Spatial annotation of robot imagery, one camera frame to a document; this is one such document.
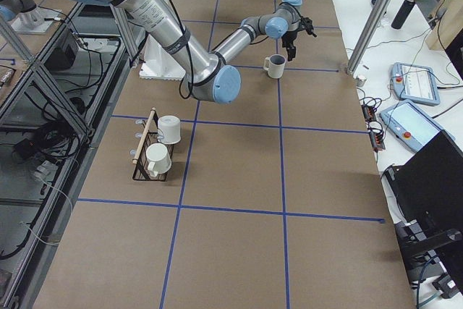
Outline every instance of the white mug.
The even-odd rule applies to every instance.
[[[263,69],[272,79],[279,79],[281,76],[283,76],[285,64],[286,58],[284,56],[281,54],[273,54],[270,57],[266,57],[263,62]]]
[[[180,119],[176,116],[162,116],[158,120],[158,141],[163,144],[177,144],[180,141]]]
[[[145,155],[148,160],[148,171],[152,177],[167,173],[172,166],[171,156],[164,144],[156,143],[150,145],[146,149]]]

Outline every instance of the table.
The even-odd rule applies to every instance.
[[[360,33],[362,32],[363,26],[365,25],[368,15],[371,11],[370,0],[333,0],[336,8],[336,14],[339,21],[339,27],[343,33],[344,45],[347,48],[347,53],[351,54]],[[377,43],[383,41],[405,41],[420,34],[416,39],[407,41],[406,43],[385,43],[377,48],[369,48],[362,58],[362,65],[368,67],[365,69],[360,66],[356,74],[365,75],[368,80],[362,89],[365,91],[367,96],[387,98],[389,91],[387,88],[390,79],[390,70],[394,62],[412,62],[417,52],[415,64],[430,66],[433,68],[434,73],[443,82],[455,83],[462,81],[458,78],[454,79],[448,72],[446,72],[446,66],[450,62],[444,51],[431,51],[426,45],[422,48],[422,44],[429,33],[429,28],[425,18],[421,14],[420,10],[415,7],[404,26],[401,30],[395,30],[390,27],[393,18],[402,5],[403,0],[391,0],[387,8],[387,13],[382,19],[382,25],[376,30],[372,41],[369,46],[374,46]],[[355,10],[352,11],[352,4],[355,4]],[[449,65],[449,71],[451,74],[458,76],[453,65]],[[425,112],[429,115],[439,114],[441,111],[452,105],[455,101],[459,100],[463,93],[461,90],[440,90],[441,104],[439,106],[423,106],[420,105]],[[384,101],[378,112],[393,106],[397,103],[395,96]],[[438,122],[448,130],[452,135],[455,136],[456,144],[463,148],[463,129],[459,124],[458,117],[461,113],[463,106],[456,106],[454,109],[439,117]],[[387,166],[391,164],[404,164],[413,156],[413,152],[408,149],[403,143],[396,139],[392,133],[388,132],[386,139],[386,150],[381,151],[378,156],[378,170],[382,172]],[[391,215],[394,222],[403,220],[402,214],[397,208],[397,204],[394,195],[391,192],[387,181],[383,180],[383,188],[388,197],[388,204],[391,210]],[[433,291],[432,286],[424,286],[420,293],[422,298],[426,298],[426,294]],[[458,294],[451,300],[435,300],[427,305],[427,308],[461,308],[463,305],[463,296]]]
[[[174,3],[211,48],[279,0]],[[318,38],[281,80],[261,69],[279,43],[247,48],[231,105],[131,73],[34,308],[413,308],[333,4],[301,13]],[[166,182],[134,182],[153,106],[182,141]]]

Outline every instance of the metal pole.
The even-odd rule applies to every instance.
[[[27,46],[16,34],[14,29],[0,16],[0,33],[12,48],[30,65],[30,69],[38,78],[34,78],[35,83],[42,89],[42,92],[49,96],[56,105],[61,109],[60,113],[69,122],[71,127],[84,139],[87,135],[87,126],[82,117],[77,112],[74,104],[60,90],[50,72],[45,68],[42,62],[35,59]]]
[[[377,0],[350,57],[346,68],[348,74],[354,74],[390,1],[391,0]]]
[[[127,14],[124,9],[119,9],[111,5],[111,11],[113,12],[114,19],[116,20],[117,27],[121,33],[122,40],[124,41],[125,47],[129,52],[130,59],[133,60],[131,68],[135,68],[138,65],[139,59],[136,57],[138,48],[135,43],[135,39],[127,19]]]

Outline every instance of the mug rack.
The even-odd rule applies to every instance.
[[[146,149],[151,144],[158,142],[158,113],[155,108],[152,108],[150,111],[150,116],[146,120],[145,126],[143,128],[143,133],[138,142],[137,151],[135,156],[132,159],[132,163],[135,165],[135,170],[133,171],[132,179],[134,181],[161,181],[165,182],[167,180],[167,173],[159,174],[157,177],[150,176],[148,171],[148,160],[146,159]],[[152,125],[156,126],[155,130],[151,129]],[[174,145],[166,145],[167,151],[172,158],[174,152]]]

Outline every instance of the computer monitor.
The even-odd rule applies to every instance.
[[[449,229],[463,232],[463,152],[445,131],[394,172],[394,186],[405,219],[417,220],[427,237]],[[463,241],[435,252],[463,291]]]

